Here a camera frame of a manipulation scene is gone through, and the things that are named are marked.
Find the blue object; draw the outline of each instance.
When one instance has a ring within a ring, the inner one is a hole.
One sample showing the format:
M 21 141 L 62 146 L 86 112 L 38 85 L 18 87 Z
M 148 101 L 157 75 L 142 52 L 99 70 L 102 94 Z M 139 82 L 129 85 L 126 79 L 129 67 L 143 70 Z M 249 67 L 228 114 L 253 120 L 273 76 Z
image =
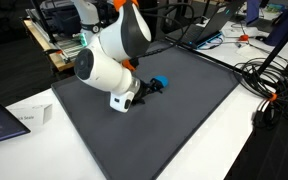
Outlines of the blue object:
M 246 10 L 246 24 L 258 19 L 260 13 L 260 1 L 259 0 L 247 0 L 247 10 Z
M 168 79 L 165 76 L 155 76 L 154 79 L 160 81 L 164 87 L 168 85 Z

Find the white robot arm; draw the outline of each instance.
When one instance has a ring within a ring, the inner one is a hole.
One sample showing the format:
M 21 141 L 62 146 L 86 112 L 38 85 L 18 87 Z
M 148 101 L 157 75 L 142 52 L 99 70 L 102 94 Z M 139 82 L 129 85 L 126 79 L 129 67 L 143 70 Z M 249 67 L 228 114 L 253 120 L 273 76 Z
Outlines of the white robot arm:
M 140 54 L 149 47 L 151 34 L 137 9 L 136 0 L 114 0 L 118 20 L 93 35 L 90 44 L 75 61 L 76 76 L 84 83 L 111 92 L 110 106 L 127 112 L 131 102 L 159 91 L 167 81 L 153 79 L 148 85 L 132 76 L 120 62 Z
M 96 7 L 86 0 L 71 0 L 81 19 L 81 41 L 83 46 L 91 42 L 91 37 L 100 31 L 100 20 Z

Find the gray mat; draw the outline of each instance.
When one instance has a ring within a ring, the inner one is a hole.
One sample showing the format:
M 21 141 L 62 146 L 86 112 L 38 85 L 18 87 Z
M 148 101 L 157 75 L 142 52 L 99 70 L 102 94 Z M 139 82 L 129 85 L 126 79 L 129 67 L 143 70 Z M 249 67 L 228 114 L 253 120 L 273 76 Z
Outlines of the gray mat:
M 169 79 L 163 94 L 127 113 L 111 109 L 109 93 L 76 77 L 52 86 L 107 179 L 156 178 L 237 85 L 230 70 L 178 48 L 141 59 L 136 76 L 148 82 L 156 75 Z

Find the table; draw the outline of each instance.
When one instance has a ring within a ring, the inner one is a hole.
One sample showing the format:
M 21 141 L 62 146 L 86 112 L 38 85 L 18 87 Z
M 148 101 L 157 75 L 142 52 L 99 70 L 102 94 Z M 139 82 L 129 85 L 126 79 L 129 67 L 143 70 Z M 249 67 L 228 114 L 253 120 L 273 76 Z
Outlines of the table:
M 246 60 L 233 53 L 238 59 L 230 58 L 230 47 L 225 46 L 208 53 L 231 64 Z M 158 179 L 223 179 L 252 132 L 253 112 L 261 101 L 237 86 Z M 43 126 L 29 127 L 28 135 L 0 142 L 0 180 L 105 179 L 50 89 L 9 107 L 37 104 L 52 104 L 52 118 Z
M 31 20 L 24 20 L 23 23 L 25 25 L 25 28 L 29 31 L 30 34 L 33 35 L 33 37 L 36 39 L 38 44 L 42 47 L 43 51 L 52 49 L 50 43 L 45 40 L 43 35 L 36 29 L 36 27 L 33 25 L 33 22 Z M 50 54 L 49 59 L 51 61 L 51 65 L 55 66 L 55 68 L 58 71 L 64 71 L 74 66 L 74 62 L 69 62 L 67 64 L 64 63 L 61 56 L 56 53 Z
M 238 14 L 246 16 L 246 12 L 243 12 L 243 10 L 246 10 L 246 6 L 242 7 L 242 9 L 238 12 Z M 281 12 L 274 13 L 274 12 L 267 11 L 266 8 L 260 8 L 259 18 L 272 21 L 275 18 L 277 18 L 280 14 Z
M 225 26 L 222 29 L 231 29 L 232 24 L 234 24 L 234 23 L 229 21 L 225 24 Z M 260 32 L 259 35 L 268 36 L 268 33 Z M 225 38 L 224 42 L 237 42 L 237 40 L 238 40 L 238 38 Z M 270 51 L 270 52 L 274 49 L 273 46 L 268 46 L 268 45 L 264 44 L 263 42 L 258 41 L 254 38 L 250 38 L 249 41 L 250 41 L 250 44 L 252 44 L 256 47 L 262 48 L 264 50 Z M 251 47 L 251 48 L 254 51 L 260 51 L 254 47 Z M 226 64 L 229 64 L 231 66 L 234 66 L 237 63 L 247 62 L 249 60 L 248 58 L 245 58 L 245 57 L 237 54 L 236 51 L 238 49 L 239 48 L 234 43 L 228 43 L 228 44 L 223 43 L 217 48 L 214 48 L 211 50 L 199 50 L 198 52 L 201 52 L 204 55 L 207 55 L 209 57 L 220 60 L 220 61 L 222 61 Z M 268 56 L 267 53 L 263 52 L 262 54 L 264 55 L 264 57 Z M 279 53 L 279 56 L 288 60 L 288 43 L 281 50 L 281 52 Z M 284 67 L 286 67 L 286 65 L 287 65 L 287 62 L 281 58 L 276 57 L 275 61 L 282 64 Z

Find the orange clip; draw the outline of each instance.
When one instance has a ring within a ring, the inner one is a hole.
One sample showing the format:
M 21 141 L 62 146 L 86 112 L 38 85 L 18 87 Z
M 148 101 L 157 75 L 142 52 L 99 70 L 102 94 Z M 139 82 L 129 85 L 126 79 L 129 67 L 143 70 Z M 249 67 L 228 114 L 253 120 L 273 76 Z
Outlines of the orange clip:
M 114 3 L 114 7 L 116 9 L 116 11 L 118 11 L 120 9 L 120 7 L 122 7 L 125 3 L 126 3 L 127 0 L 114 0 L 113 3 Z M 138 6 L 138 2 L 137 0 L 132 0 L 132 2 L 137 6 Z
M 272 93 L 272 97 L 268 99 L 268 101 L 273 102 L 277 99 L 277 94 Z
M 58 51 L 56 51 L 55 53 L 56 53 L 56 54 L 62 54 L 63 51 L 62 51 L 62 50 L 58 50 Z
M 239 40 L 240 41 L 248 41 L 248 35 L 244 34 L 244 35 L 240 36 Z
M 122 65 L 126 68 L 126 69 L 129 69 L 130 71 L 135 71 L 135 67 L 132 66 L 132 64 L 130 63 L 130 60 L 126 59 L 124 61 L 122 61 Z

